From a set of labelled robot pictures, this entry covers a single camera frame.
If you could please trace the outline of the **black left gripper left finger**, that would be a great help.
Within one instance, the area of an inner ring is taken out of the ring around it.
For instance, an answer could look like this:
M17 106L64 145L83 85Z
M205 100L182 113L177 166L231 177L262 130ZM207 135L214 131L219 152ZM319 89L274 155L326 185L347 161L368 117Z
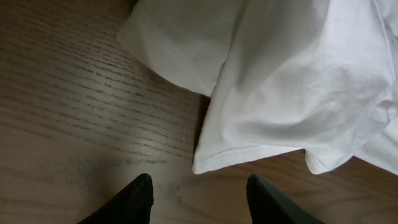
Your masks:
M151 176L140 174L78 224L149 224L153 194Z

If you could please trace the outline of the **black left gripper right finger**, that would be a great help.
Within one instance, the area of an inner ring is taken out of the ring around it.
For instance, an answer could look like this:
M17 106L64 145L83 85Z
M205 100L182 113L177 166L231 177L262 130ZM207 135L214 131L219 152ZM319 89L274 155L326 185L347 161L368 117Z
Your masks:
M246 197L252 224L323 224L260 174L251 174Z

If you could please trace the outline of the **white t-shirt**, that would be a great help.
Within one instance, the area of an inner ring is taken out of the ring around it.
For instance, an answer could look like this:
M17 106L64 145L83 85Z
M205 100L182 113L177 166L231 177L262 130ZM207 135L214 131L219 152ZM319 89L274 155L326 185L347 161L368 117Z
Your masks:
M298 149L397 172L397 0L139 1L118 40L210 97L196 174Z

